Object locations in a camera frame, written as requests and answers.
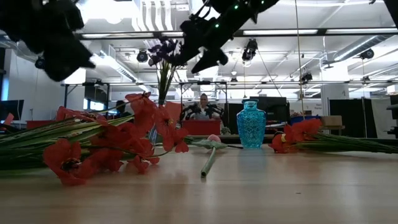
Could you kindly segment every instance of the cardboard box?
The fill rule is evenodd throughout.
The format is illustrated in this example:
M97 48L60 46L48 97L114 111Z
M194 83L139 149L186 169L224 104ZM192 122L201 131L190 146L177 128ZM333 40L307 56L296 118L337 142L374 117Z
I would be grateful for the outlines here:
M343 121L341 116L322 116L321 117L323 126L342 126Z

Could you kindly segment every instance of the window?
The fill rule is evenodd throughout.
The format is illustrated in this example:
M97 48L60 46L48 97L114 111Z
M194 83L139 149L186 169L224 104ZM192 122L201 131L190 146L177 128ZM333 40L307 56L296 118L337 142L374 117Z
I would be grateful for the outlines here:
M83 110L87 110L88 109L88 100L85 98L83 100Z
M103 110L104 108L105 108L105 105L103 103L98 103L98 102L94 102L94 101L90 102L91 110L100 111L100 110Z

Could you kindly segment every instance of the green flower stem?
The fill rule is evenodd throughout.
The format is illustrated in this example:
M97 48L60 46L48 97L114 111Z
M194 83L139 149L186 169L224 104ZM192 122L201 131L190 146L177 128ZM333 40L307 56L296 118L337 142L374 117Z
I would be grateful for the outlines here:
M210 169L215 161L215 155L216 155L216 147L213 147L211 149L211 155L210 155L209 159L207 160L205 166L200 171L200 175L202 178L205 178L207 176L207 174L210 172Z
M148 159L150 159L150 158L156 158L156 157L160 157L160 156L164 156L164 155L166 155L167 153L169 153L169 152L163 152L163 153L158 154L158 155L149 156Z

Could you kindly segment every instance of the man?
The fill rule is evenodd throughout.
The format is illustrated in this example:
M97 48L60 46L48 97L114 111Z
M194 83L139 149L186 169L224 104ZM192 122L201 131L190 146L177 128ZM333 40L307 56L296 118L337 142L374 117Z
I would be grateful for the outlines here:
M118 111L118 114L119 114L119 117L120 117L120 118L125 118L125 117L131 115L131 113L129 113L129 112L126 111L126 103L125 103L123 100L118 100L118 101L116 102L116 106L119 106L119 107L116 108L116 109L117 109L117 111Z

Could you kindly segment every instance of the person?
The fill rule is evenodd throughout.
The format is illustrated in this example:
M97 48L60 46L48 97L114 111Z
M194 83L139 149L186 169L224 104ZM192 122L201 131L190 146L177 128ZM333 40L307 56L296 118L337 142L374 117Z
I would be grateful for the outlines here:
M216 105L210 105L206 94L200 96L200 104L196 105L196 108L192 110L189 115L190 119L207 120L207 119L218 119L222 115L223 110L218 108Z
M120 118L125 118L127 116L130 116L131 113L126 111L126 104L123 100L118 100L116 102L116 106L119 106L118 108L116 108L116 110L118 111L119 117Z

